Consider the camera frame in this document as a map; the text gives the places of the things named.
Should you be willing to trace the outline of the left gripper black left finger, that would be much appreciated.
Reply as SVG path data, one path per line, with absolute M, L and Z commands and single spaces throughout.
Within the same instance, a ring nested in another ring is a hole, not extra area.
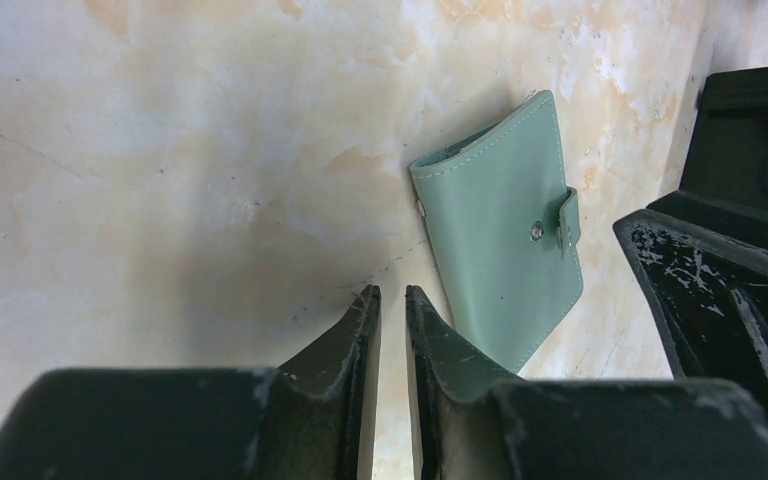
M 0 427 L 0 479 L 367 479 L 381 294 L 277 367 L 59 369 Z

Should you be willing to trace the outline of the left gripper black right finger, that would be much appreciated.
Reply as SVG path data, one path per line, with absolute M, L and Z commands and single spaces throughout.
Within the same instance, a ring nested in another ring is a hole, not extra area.
M 526 380 L 405 293 L 418 479 L 768 479 L 768 420 L 718 379 Z

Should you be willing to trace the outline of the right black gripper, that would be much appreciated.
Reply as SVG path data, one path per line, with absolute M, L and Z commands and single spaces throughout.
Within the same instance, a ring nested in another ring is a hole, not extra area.
M 613 230 L 674 376 L 735 382 L 768 416 L 768 212 L 676 191 Z

